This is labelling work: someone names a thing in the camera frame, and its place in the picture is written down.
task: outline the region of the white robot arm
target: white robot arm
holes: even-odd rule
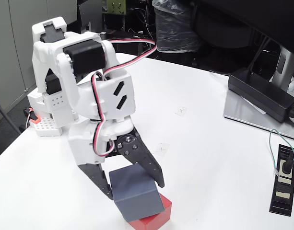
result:
[[[117,61],[112,43],[101,41],[99,34],[92,32],[66,32],[66,26],[58,17],[32,27],[33,66],[45,112],[52,114],[57,127],[73,121],[72,110],[88,118],[71,125],[69,144],[80,169],[109,198],[112,199],[112,193],[101,163],[111,153],[139,163],[163,187],[162,169],[132,123],[132,80]],[[49,71],[59,79],[61,91],[47,92]],[[77,85],[75,77],[88,73],[92,80]]]

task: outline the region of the stacked blocks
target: stacked blocks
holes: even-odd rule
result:
[[[139,164],[111,171],[109,177],[114,202],[127,222],[156,219],[151,216],[165,211],[154,179]]]
[[[136,230],[158,230],[160,227],[162,227],[166,222],[170,220],[172,203],[162,194],[160,195],[165,207],[165,211],[160,214],[156,214],[150,217],[130,222],[129,224],[133,228],[135,228]]]

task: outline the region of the white table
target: white table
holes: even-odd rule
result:
[[[173,203],[162,230],[294,229],[294,205],[290,218],[269,213],[269,133],[223,118],[227,77],[152,59],[128,71],[133,122],[163,169],[159,191]],[[0,156],[0,230],[131,229],[76,166],[66,136],[40,138],[29,128]],[[279,143],[273,135],[275,158]],[[108,177],[127,165],[116,156],[103,168]]]

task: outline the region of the black power adapter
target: black power adapter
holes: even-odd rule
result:
[[[294,117],[294,97],[246,68],[230,75],[228,87],[279,122]]]

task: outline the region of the black power strip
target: black power strip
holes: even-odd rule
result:
[[[283,173],[283,163],[293,154],[290,147],[279,145],[277,170],[280,178],[276,176],[270,202],[270,212],[291,216],[294,198],[294,165],[289,175]]]

